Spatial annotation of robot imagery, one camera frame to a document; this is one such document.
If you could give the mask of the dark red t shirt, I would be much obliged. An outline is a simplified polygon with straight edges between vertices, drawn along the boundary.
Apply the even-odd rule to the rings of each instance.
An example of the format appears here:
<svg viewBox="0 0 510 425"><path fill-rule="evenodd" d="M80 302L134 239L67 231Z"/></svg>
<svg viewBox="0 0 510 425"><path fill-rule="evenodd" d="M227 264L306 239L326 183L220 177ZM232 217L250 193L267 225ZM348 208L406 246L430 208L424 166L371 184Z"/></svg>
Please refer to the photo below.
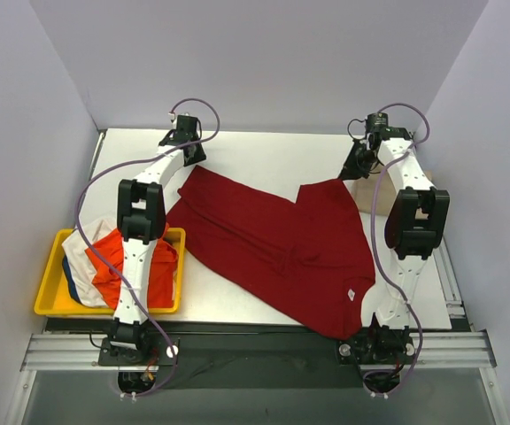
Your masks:
<svg viewBox="0 0 510 425"><path fill-rule="evenodd" d="M178 193L168 222L204 266L322 336L361 329L375 266L342 181L302 185L289 201L196 166Z"/></svg>

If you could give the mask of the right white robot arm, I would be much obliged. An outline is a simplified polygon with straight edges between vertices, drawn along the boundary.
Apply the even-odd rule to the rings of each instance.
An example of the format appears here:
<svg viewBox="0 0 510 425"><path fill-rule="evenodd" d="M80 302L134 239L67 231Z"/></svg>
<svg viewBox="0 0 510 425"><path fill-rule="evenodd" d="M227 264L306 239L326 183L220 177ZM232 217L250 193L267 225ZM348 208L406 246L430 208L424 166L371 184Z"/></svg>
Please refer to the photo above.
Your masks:
<svg viewBox="0 0 510 425"><path fill-rule="evenodd" d="M405 330L412 324L421 326L413 311L413 297L421 272L443 240L450 195L436 188L418 162L415 148L427 139L415 141L405 128L391 126L386 110L383 107L360 121L364 135L352 137L352 148L338 178L358 181L377 174L370 210L370 242L384 289L375 301L371 319L379 328ZM390 179L396 192L383 234L390 250L388 269L382 266L375 230L384 177Z"/></svg>

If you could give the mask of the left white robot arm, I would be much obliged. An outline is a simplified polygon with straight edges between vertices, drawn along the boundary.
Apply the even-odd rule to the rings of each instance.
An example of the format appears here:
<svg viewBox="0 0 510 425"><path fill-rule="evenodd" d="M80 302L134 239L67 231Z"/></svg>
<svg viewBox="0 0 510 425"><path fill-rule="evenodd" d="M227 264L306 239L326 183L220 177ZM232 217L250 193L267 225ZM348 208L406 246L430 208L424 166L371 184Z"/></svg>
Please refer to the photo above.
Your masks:
<svg viewBox="0 0 510 425"><path fill-rule="evenodd" d="M147 352L143 325L148 320L148 288L153 253L166 229L164 187L185 166L206 159L198 141L198 118L177 115L173 128L158 146L155 159L133 179L118 187L117 229L121 234L123 263L120 296L113 315L111 345Z"/></svg>

